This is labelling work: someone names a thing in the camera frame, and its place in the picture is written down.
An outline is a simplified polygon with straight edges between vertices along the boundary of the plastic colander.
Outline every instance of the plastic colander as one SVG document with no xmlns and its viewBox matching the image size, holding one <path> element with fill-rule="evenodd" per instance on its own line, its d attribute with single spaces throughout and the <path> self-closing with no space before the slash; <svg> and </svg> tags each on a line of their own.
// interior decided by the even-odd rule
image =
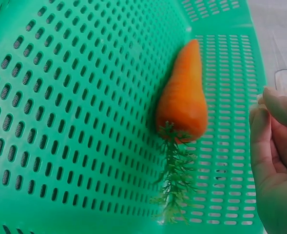
<svg viewBox="0 0 287 234">
<path fill-rule="evenodd" d="M 154 109 L 193 38 L 210 123 L 189 225 L 164 225 Z M 0 234 L 262 233 L 248 114 L 264 84 L 245 0 L 0 0 Z"/>
</svg>

